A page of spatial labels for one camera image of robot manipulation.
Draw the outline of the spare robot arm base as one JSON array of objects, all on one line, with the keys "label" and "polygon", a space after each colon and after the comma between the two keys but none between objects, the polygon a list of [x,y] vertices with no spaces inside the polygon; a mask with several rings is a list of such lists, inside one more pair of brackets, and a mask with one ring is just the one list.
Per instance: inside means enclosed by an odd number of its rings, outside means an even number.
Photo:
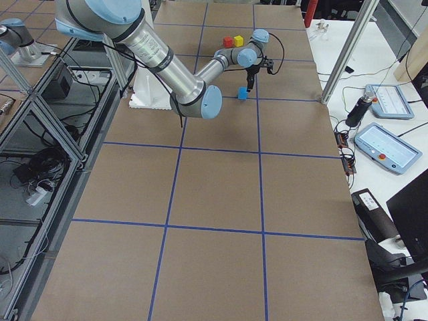
[{"label": "spare robot arm base", "polygon": [[18,18],[1,21],[1,51],[21,67],[42,67],[47,60],[24,22]]}]

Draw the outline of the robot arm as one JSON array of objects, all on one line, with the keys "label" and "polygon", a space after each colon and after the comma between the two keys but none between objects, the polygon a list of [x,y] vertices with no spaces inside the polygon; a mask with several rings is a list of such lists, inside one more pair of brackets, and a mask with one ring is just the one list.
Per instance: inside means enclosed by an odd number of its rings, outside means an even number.
[{"label": "robot arm", "polygon": [[222,94],[213,81],[231,65],[246,70],[259,67],[270,39],[264,29],[254,30],[247,45],[220,49],[210,62],[192,74],[146,21],[140,1],[56,1],[58,31],[71,37],[102,41],[108,36],[125,45],[150,73],[170,89],[171,108],[179,116],[215,118]]}]

